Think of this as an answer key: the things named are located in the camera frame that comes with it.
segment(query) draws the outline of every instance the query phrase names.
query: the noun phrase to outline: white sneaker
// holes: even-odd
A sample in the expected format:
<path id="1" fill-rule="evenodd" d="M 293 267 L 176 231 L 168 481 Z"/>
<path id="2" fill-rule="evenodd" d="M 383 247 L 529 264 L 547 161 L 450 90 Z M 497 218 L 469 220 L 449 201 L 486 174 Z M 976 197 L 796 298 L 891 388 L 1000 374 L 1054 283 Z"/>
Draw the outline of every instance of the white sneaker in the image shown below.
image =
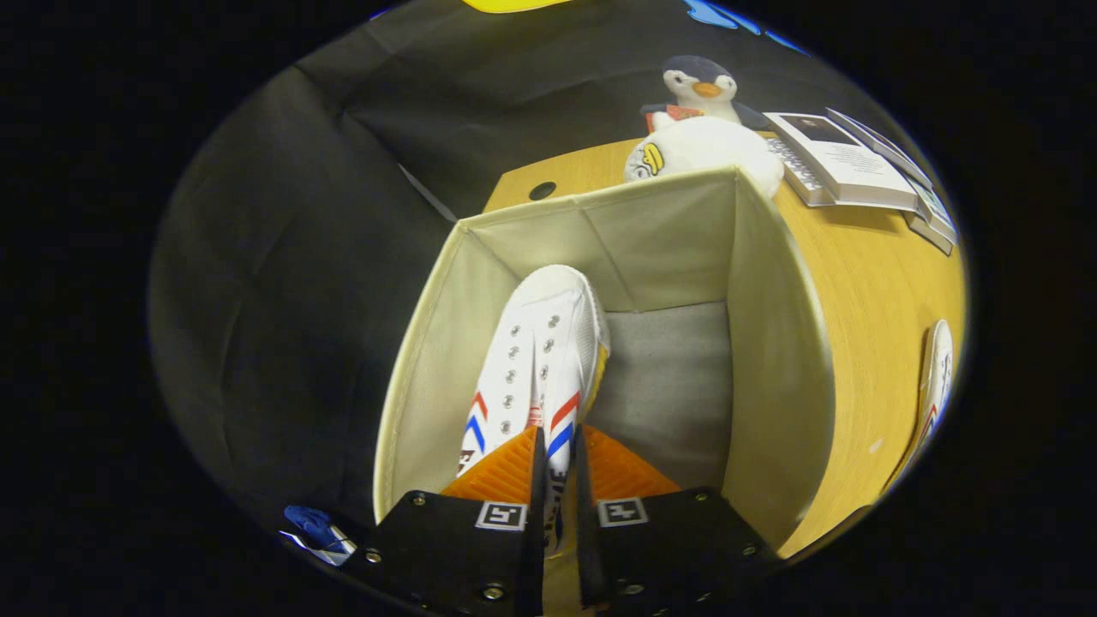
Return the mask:
<path id="1" fill-rule="evenodd" d="M 575 425 L 590 410 L 609 356 L 606 313 L 590 282 L 574 268 L 546 266 L 511 294 L 476 384 L 457 476 L 525 427 L 543 426 L 546 557 L 563 537 Z"/>

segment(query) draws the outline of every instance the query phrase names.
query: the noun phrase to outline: bolt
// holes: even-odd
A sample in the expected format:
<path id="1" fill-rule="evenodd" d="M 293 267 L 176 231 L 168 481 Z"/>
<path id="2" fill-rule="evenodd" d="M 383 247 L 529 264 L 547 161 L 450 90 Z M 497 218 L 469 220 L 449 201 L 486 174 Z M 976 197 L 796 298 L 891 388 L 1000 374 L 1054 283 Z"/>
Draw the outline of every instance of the bolt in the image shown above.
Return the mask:
<path id="1" fill-rule="evenodd" d="M 485 587 L 484 597 L 493 602 L 502 598 L 502 587 L 498 587 L 496 585 L 489 585 Z"/>

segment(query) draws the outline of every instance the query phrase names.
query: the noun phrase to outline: stack of books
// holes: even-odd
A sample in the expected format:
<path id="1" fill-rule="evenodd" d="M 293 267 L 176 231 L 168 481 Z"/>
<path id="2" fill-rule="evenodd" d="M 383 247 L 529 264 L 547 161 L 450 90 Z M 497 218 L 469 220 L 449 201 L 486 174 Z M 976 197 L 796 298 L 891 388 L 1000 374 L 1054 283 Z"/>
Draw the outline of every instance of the stack of books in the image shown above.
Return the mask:
<path id="1" fill-rule="evenodd" d="M 767 139 L 784 176 L 808 207 L 861 205 L 900 210 L 907 225 L 946 255 L 955 226 L 929 177 L 893 142 L 827 109 L 827 115 L 767 113 L 780 138 Z"/>

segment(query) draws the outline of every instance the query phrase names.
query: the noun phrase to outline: white plush toy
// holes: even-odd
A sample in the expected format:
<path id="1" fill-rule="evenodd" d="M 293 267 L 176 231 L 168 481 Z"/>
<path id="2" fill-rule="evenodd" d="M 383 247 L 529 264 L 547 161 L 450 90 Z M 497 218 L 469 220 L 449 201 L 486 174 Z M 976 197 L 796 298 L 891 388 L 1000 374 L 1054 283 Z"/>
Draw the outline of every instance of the white plush toy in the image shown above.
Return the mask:
<path id="1" fill-rule="evenodd" d="M 738 165 L 762 194 L 769 198 L 777 194 L 784 165 L 754 131 L 706 115 L 676 122 L 665 112 L 655 113 L 652 125 L 655 131 L 636 145 L 625 161 L 625 182 Z"/>

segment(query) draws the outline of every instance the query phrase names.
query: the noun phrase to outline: blue object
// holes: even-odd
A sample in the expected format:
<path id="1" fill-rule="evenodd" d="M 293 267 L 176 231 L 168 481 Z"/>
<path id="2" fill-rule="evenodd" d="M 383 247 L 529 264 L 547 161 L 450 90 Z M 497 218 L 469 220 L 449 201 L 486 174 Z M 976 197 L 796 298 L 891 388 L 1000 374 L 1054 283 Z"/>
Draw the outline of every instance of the blue object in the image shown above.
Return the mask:
<path id="1" fill-rule="evenodd" d="M 572 439 L 572 425 L 568 424 L 566 427 L 564 427 L 564 430 L 561 430 L 559 435 L 557 435 L 556 438 L 552 440 L 552 444 L 548 444 L 548 450 L 545 452 L 545 458 L 555 455 L 556 450 L 559 450 L 561 448 L 564 447 L 564 444 L 570 445 L 570 439 Z"/>
<path id="2" fill-rule="evenodd" d="M 310 507 L 286 506 L 283 514 L 321 550 L 348 553 L 342 540 L 331 531 L 331 517 L 326 513 Z"/>
<path id="3" fill-rule="evenodd" d="M 479 425 L 476 424 L 476 418 L 475 417 L 468 418 L 468 424 L 465 425 L 465 433 L 468 433 L 470 430 L 472 430 L 473 435 L 476 436 L 476 444 L 479 445 L 480 452 L 483 452 L 484 451 L 484 434 L 480 433 Z"/>
<path id="4" fill-rule="evenodd" d="M 708 0 L 682 0 L 690 8 L 689 16 L 694 20 L 706 23 L 710 25 L 719 25 L 720 27 L 726 27 L 727 30 L 738 30 L 742 25 L 744 29 L 750 31 L 755 36 L 761 36 L 762 29 L 758 26 L 755 22 L 744 18 L 743 15 L 733 13 L 723 7 L 717 7 Z M 792 49 L 794 52 L 800 52 L 801 54 L 811 57 L 811 54 L 804 52 L 788 38 L 774 34 L 771 31 L 766 31 L 766 36 L 770 40 Z"/>

